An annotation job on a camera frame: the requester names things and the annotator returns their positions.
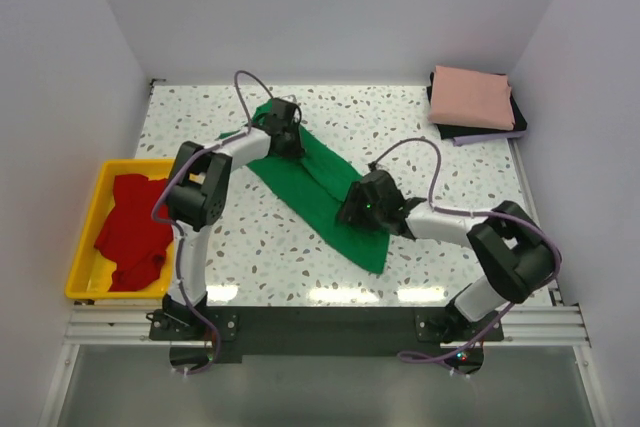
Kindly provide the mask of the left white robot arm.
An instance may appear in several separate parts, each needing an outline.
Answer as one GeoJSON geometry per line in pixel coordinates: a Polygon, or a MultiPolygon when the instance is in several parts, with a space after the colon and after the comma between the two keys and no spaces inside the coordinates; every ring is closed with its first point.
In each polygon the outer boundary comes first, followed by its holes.
{"type": "Polygon", "coordinates": [[[183,338],[196,339],[212,326],[205,314],[207,245],[225,209],[231,174],[270,156],[301,158],[301,120],[297,104],[274,98],[239,131],[211,145],[188,141],[180,146],[152,219],[173,232],[173,273],[162,312],[183,338]]]}

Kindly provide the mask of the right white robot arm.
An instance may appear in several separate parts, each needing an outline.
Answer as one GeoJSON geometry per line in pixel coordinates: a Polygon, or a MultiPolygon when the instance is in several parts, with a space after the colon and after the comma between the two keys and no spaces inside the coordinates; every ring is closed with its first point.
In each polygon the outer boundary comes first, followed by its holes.
{"type": "Polygon", "coordinates": [[[466,340],[504,304],[523,303],[553,279],[560,254],[515,202],[488,211],[461,211],[406,198],[392,176],[374,170],[351,184],[337,220],[410,240],[436,240],[469,248],[483,275],[465,287],[429,322],[443,342],[466,340]]]}

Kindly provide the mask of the green t-shirt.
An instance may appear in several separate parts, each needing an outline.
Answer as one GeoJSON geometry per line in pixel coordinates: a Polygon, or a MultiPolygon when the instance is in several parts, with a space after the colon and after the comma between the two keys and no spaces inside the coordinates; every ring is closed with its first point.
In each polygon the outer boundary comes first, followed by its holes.
{"type": "Polygon", "coordinates": [[[249,170],[299,215],[332,249],[361,269],[384,272],[390,235],[337,221],[351,184],[361,174],[306,128],[299,129],[305,150],[299,160],[270,155],[252,161],[249,170]]]}

